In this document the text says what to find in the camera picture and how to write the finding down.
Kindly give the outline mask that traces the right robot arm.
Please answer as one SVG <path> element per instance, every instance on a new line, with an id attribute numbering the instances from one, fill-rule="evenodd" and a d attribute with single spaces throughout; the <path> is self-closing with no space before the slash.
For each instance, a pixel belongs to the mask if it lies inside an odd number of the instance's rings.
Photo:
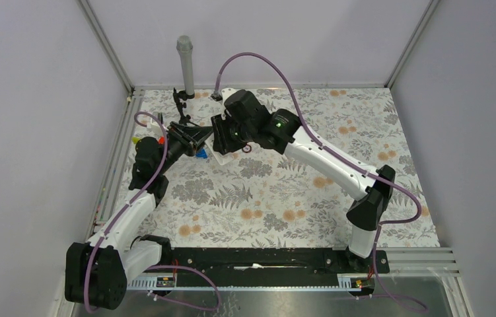
<path id="1" fill-rule="evenodd" d="M 332 179 L 353 198 L 347 220 L 351 238 L 346 262 L 356 272 L 372 264 L 372 250 L 380 218 L 394 189 L 395 171 L 367 165 L 344 153 L 303 122 L 298 112 L 270 112 L 247 90 L 226 88 L 213 95 L 223 113 L 211 117 L 213 136 L 209 146 L 219 164 L 251 143 L 302 162 Z"/>

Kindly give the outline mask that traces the white AC remote control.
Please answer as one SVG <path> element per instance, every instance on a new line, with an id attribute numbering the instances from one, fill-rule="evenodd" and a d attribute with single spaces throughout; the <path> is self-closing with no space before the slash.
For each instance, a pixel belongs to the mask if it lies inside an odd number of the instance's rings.
<path id="1" fill-rule="evenodd" d="M 211 153 L 211 155 L 213 157 L 215 157 L 215 160 L 221 166 L 224 166 L 224 165 L 226 165 L 228 163 L 231 163 L 234 160 L 233 153 L 228 153 L 228 154 L 222 155 L 221 153 L 219 153 L 219 152 L 217 152 L 216 150 L 213 149 L 213 145 L 214 145 L 214 137 L 213 136 L 210 136 L 205 141 L 205 145 L 206 145 L 207 149 L 209 150 L 209 152 Z"/>

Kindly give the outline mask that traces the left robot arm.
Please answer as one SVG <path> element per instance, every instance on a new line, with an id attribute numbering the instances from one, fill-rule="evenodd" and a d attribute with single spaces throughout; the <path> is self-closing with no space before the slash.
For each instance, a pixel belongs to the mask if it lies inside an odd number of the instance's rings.
<path id="1" fill-rule="evenodd" d="M 135 162 L 127 201 L 86 242 L 66 252 L 64 296 L 91 310 L 113 310 L 122 302 L 129 282 L 149 267 L 165 271 L 172 265 L 169 241 L 133 241 L 138 226 L 159 205 L 169 181 L 164 173 L 182 156 L 193 157 L 211 136 L 211 127 L 172 122 L 162 137 L 143 137 L 135 144 Z"/>

